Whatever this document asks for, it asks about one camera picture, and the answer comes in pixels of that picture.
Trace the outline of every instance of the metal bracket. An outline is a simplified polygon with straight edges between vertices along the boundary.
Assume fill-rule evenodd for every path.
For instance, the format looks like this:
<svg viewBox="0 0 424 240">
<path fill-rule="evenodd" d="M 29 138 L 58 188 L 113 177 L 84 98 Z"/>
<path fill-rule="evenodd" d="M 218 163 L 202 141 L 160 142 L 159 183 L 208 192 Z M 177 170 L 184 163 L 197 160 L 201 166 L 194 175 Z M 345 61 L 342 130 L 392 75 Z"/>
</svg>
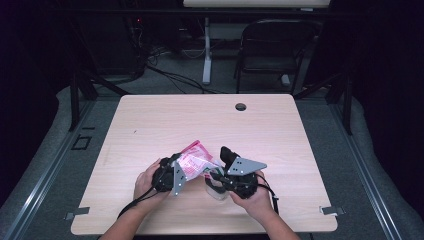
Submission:
<svg viewBox="0 0 424 240">
<path fill-rule="evenodd" d="M 319 211 L 324 215 L 339 216 L 345 214 L 345 210 L 342 207 L 319 207 Z"/>
<path fill-rule="evenodd" d="M 76 215 L 88 214 L 89 211 L 90 211 L 89 207 L 77 208 L 77 209 L 75 209 L 75 211 L 73 213 L 70 213 L 70 212 L 66 213 L 63 220 L 72 220 L 72 219 L 74 219 L 74 217 Z"/>
<path fill-rule="evenodd" d="M 181 189 L 184 187 L 184 184 L 187 181 L 187 177 L 181 168 L 180 164 L 177 161 L 174 161 L 174 187 L 173 187 L 173 194 L 175 196 L 178 195 L 178 193 L 181 191 Z"/>
<path fill-rule="evenodd" d="M 267 165 L 265 163 L 237 157 L 228 169 L 227 174 L 232 176 L 244 176 L 266 167 Z"/>
</svg>

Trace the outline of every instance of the silver metal plate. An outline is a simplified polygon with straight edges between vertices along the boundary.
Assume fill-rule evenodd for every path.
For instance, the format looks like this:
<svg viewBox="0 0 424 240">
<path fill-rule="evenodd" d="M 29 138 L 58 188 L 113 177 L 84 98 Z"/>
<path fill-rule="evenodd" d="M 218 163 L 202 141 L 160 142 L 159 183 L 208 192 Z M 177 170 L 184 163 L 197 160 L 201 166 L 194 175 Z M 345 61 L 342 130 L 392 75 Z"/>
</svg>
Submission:
<svg viewBox="0 0 424 240">
<path fill-rule="evenodd" d="M 180 164 L 175 161 L 174 162 L 174 188 L 173 188 L 173 194 L 177 196 L 181 189 L 184 187 L 184 184 L 187 181 L 187 177 L 181 168 Z"/>
<path fill-rule="evenodd" d="M 267 165 L 265 163 L 237 157 L 233 164 L 231 164 L 231 167 L 228 169 L 227 174 L 233 176 L 244 176 L 266 167 Z"/>
</svg>

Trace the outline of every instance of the wooden table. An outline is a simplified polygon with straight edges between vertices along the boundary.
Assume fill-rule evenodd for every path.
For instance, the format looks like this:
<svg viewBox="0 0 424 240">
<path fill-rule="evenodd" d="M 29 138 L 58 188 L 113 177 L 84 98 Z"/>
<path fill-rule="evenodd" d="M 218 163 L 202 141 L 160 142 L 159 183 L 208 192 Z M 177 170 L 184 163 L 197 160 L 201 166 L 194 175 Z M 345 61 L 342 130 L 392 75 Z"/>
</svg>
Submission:
<svg viewBox="0 0 424 240">
<path fill-rule="evenodd" d="M 243 103 L 245 111 L 235 105 Z M 268 165 L 263 170 L 280 198 L 280 215 L 295 232 L 337 228 L 321 175 L 291 95 L 124 96 L 87 185 L 72 232 L 104 233 L 132 200 L 138 174 L 158 158 L 171 156 L 195 140 L 219 159 L 221 146 Z M 138 234 L 263 233 L 231 198 L 208 195 L 202 177 L 169 196 L 138 229 Z"/>
</svg>

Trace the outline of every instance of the office chair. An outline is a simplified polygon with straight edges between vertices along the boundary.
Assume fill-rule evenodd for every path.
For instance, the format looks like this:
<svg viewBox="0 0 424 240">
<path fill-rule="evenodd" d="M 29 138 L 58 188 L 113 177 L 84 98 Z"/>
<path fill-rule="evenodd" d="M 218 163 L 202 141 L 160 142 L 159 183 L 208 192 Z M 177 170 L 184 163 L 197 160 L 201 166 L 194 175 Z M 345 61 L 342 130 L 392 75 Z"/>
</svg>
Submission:
<svg viewBox="0 0 424 240">
<path fill-rule="evenodd" d="M 241 37 L 234 72 L 237 93 L 242 73 L 293 75 L 293 95 L 308 43 L 319 35 L 320 25 L 312 21 L 263 19 L 249 24 Z"/>
</svg>

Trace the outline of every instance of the wrist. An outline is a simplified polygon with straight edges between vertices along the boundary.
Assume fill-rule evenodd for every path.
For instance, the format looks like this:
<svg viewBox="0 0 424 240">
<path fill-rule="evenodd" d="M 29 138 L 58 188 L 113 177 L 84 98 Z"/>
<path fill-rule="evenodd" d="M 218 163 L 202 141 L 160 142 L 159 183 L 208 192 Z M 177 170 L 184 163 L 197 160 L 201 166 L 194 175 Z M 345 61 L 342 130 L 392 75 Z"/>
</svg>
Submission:
<svg viewBox="0 0 424 240">
<path fill-rule="evenodd" d="M 280 219 L 280 216 L 274 211 L 265 211 L 260 212 L 256 216 L 252 216 L 256 221 L 258 221 L 262 226 L 266 226 L 268 223 L 275 221 L 275 219 Z"/>
<path fill-rule="evenodd" d="M 144 217 L 148 213 L 149 212 L 145 211 L 143 208 L 136 206 L 136 207 L 128 209 L 128 211 L 125 214 L 130 215 L 132 218 L 144 219 Z"/>
<path fill-rule="evenodd" d="M 150 210 L 147 209 L 143 204 L 137 204 L 131 210 L 134 212 L 134 214 L 139 215 L 141 217 L 145 217 L 147 214 L 149 214 Z"/>
</svg>

